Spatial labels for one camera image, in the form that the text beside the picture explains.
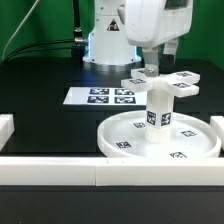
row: white wall edge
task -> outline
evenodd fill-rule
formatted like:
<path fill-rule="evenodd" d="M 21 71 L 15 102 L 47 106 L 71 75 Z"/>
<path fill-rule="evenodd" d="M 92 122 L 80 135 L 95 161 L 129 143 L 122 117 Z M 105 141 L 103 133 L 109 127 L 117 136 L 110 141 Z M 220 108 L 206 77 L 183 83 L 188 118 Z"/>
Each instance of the white wall edge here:
<path fill-rule="evenodd" d="M 224 159 L 0 157 L 0 185 L 224 186 Z"/>

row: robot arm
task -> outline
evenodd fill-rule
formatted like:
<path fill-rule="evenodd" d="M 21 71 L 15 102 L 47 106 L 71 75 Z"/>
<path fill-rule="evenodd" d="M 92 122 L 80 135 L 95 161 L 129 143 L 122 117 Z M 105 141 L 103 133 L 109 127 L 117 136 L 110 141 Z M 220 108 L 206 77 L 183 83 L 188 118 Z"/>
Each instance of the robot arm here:
<path fill-rule="evenodd" d="M 173 66 L 178 37 L 189 32 L 193 0 L 126 0 L 118 9 L 130 45 L 143 47 L 145 74 L 158 75 L 159 45 L 165 43 L 163 67 Z"/>

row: black cable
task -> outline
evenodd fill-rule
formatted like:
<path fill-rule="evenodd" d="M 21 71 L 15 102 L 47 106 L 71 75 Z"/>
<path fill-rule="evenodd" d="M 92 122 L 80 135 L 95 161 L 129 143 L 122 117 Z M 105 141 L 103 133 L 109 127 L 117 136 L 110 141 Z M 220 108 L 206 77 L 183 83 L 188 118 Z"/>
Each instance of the black cable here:
<path fill-rule="evenodd" d="M 74 40 L 73 39 L 54 40 L 54 41 L 45 41 L 45 42 L 27 44 L 25 46 L 22 46 L 20 48 L 17 48 L 16 50 L 12 51 L 7 57 L 9 57 L 10 55 L 15 54 L 17 52 L 21 52 L 21 51 L 24 51 L 24 50 L 27 50 L 27 49 L 33 48 L 33 47 L 39 47 L 39 46 L 45 46 L 45 45 L 54 45 L 54 44 L 66 44 L 66 43 L 74 43 Z"/>
<path fill-rule="evenodd" d="M 6 57 L 1 64 L 7 63 L 10 59 L 13 57 L 16 57 L 17 55 L 21 54 L 27 54 L 27 53 L 33 53 L 33 52 L 42 52 L 42 51 L 58 51 L 58 50 L 71 50 L 71 47 L 63 47 L 63 48 L 47 48 L 47 49 L 38 49 L 38 50 L 30 50 L 30 51 L 21 51 L 21 52 L 16 52 L 14 54 L 11 54 L 10 56 Z"/>
<path fill-rule="evenodd" d="M 80 22 L 79 0 L 73 0 L 73 16 L 74 16 L 74 38 L 82 37 L 82 29 Z"/>

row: white cylinder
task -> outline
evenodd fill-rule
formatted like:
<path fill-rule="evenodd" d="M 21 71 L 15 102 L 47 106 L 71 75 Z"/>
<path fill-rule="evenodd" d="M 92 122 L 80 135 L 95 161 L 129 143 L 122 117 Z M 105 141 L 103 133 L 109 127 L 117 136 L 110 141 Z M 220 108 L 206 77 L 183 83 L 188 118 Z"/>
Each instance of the white cylinder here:
<path fill-rule="evenodd" d="M 171 136 L 174 96 L 165 90 L 151 90 L 147 95 L 145 139 L 166 143 Z"/>

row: black table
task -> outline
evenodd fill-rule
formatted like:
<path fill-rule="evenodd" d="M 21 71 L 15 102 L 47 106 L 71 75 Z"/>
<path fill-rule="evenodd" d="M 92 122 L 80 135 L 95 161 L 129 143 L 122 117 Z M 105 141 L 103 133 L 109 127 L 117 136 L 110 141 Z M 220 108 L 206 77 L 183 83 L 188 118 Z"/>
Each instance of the black table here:
<path fill-rule="evenodd" d="M 223 115 L 224 72 L 207 61 L 178 60 L 173 71 L 201 74 L 197 96 L 175 98 L 174 111 L 209 122 Z M 12 113 L 15 133 L 4 155 L 103 156 L 97 147 L 97 127 L 107 117 L 144 106 L 63 105 L 70 87 L 121 87 L 129 73 L 84 69 L 70 58 L 15 59 L 0 67 L 0 113 Z"/>
<path fill-rule="evenodd" d="M 206 122 L 223 115 L 224 72 L 201 60 L 178 60 L 163 72 L 185 70 L 201 74 L 200 93 L 175 98 L 174 111 Z M 83 69 L 66 58 L 23 58 L 1 66 L 0 113 L 13 113 L 16 131 L 0 155 L 103 156 L 96 144 L 99 123 L 144 107 L 77 107 L 63 101 L 69 87 L 120 87 L 128 77 Z M 0 198 L 2 224 L 224 223 L 222 186 L 0 186 Z"/>

